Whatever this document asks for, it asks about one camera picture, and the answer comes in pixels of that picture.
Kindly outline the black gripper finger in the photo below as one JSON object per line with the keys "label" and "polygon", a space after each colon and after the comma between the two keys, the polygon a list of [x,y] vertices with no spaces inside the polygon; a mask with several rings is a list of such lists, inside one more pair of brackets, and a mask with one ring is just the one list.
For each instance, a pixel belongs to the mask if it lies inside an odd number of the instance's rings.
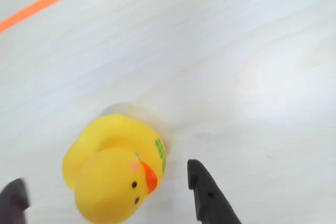
{"label": "black gripper finger", "polygon": [[11,181],[1,191],[1,224],[26,224],[25,211],[29,207],[25,181],[22,178]]}
{"label": "black gripper finger", "polygon": [[194,193],[196,219],[208,224],[241,224],[215,180],[196,159],[187,161],[188,188]]}

